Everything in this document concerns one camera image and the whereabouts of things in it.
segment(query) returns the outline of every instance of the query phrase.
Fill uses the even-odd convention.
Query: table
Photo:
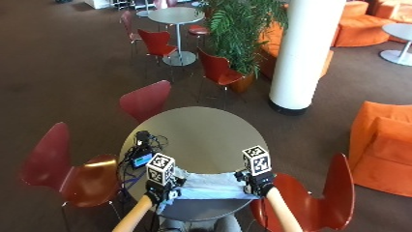
[[[137,131],[165,136],[168,146],[163,154],[175,158],[176,166],[195,173],[216,174],[243,168],[243,149],[255,145],[269,151],[256,128],[235,114],[215,108],[176,108],[144,121],[125,140],[121,159]],[[144,184],[145,178],[129,189],[135,199],[145,192]],[[248,202],[240,199],[175,200],[161,216],[181,221],[212,220],[232,214]]]
[[[399,65],[412,66],[412,54],[408,53],[412,42],[412,24],[392,23],[384,25],[383,29],[389,35],[405,40],[407,44],[401,51],[384,50],[380,53],[381,57]]]
[[[173,8],[165,8],[159,9],[153,11],[148,17],[160,23],[164,24],[175,24],[176,25],[176,36],[177,36],[177,50],[179,52],[172,53],[169,56],[171,58],[171,64],[172,66],[181,66],[180,59],[179,59],[179,53],[181,55],[181,61],[183,65],[187,66],[192,64],[196,61],[196,55],[191,51],[181,51],[180,46],[180,25],[185,23],[193,23],[205,17],[205,14],[199,12],[196,14],[195,8],[185,8],[185,7],[173,7]]]

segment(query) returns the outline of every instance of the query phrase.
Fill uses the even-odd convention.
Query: fiducial marker cube
[[[243,150],[244,167],[252,176],[272,170],[269,153],[257,145]]]
[[[175,159],[161,153],[156,153],[155,157],[145,164],[147,179],[161,186],[165,186],[175,171]]]

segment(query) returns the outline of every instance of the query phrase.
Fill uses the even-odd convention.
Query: brown carpet
[[[144,77],[141,44],[131,64],[120,14],[113,9],[96,11],[80,0],[65,4],[53,0],[0,4],[0,231],[64,231],[61,199],[49,189],[31,188],[19,180],[21,161],[51,126],[61,121],[69,126],[73,164],[97,154],[119,154],[136,126],[120,110],[119,98],[168,78],[168,66],[159,68],[152,59],[147,60]],[[136,17],[133,25],[157,30],[157,23],[147,18]],[[187,49],[195,50],[195,38],[189,40]],[[401,48],[403,44],[393,42],[333,48],[328,73],[303,116],[287,117],[269,108],[271,82],[265,78],[259,78],[243,94],[247,103],[229,93],[227,109],[260,131],[276,171],[293,175],[315,194],[321,193],[333,153],[348,154],[351,124],[361,102],[412,103],[412,67],[379,57],[381,50]],[[173,74],[167,109],[221,107],[217,100],[196,102],[199,63],[185,71],[173,69]],[[212,95],[219,93],[212,83],[205,83],[205,90]],[[411,215],[411,198],[356,187],[356,210],[345,231],[411,231]],[[72,231],[111,231],[117,223],[108,205],[68,207],[67,216]],[[247,228],[252,220],[248,208],[237,212],[237,217]],[[251,231],[263,228],[255,224]]]

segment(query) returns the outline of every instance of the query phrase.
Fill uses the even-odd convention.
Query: small round table
[[[384,50],[380,55],[381,57],[404,66],[412,66],[412,54],[408,53],[408,49],[412,42],[412,24],[407,23],[392,23],[383,26],[384,31],[407,41],[407,44],[401,51],[399,50]]]
[[[196,55],[191,51],[181,51],[180,47],[180,25],[187,23],[193,23],[204,19],[205,14],[199,12],[196,14],[195,8],[187,7],[172,7],[164,8],[153,11],[148,17],[160,23],[164,24],[175,24],[176,25],[176,36],[177,36],[177,50],[181,55],[183,65],[187,66],[196,61]],[[172,66],[181,66],[181,62],[179,59],[179,53],[175,52],[169,56],[169,61]]]
[[[260,145],[269,151],[256,128],[235,114],[215,108],[176,108],[149,118],[131,132],[121,149],[121,159],[139,131],[168,138],[163,154],[175,158],[176,166],[193,173],[232,172],[244,167],[244,149]],[[145,177],[129,189],[135,199],[145,192],[144,184]],[[248,203],[249,200],[240,199],[176,199],[172,205],[167,205],[161,216],[181,221],[212,220],[232,214]]]

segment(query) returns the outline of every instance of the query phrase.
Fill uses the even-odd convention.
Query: hand
[[[275,187],[273,185],[275,174],[265,172],[257,176],[252,176],[249,173],[244,176],[245,186],[244,192],[257,195],[260,197],[267,196],[268,191]]]
[[[171,182],[168,182],[165,186],[159,185],[151,180],[145,182],[147,191],[144,194],[151,198],[153,206],[180,196],[180,190],[175,188],[176,186],[173,186]]]

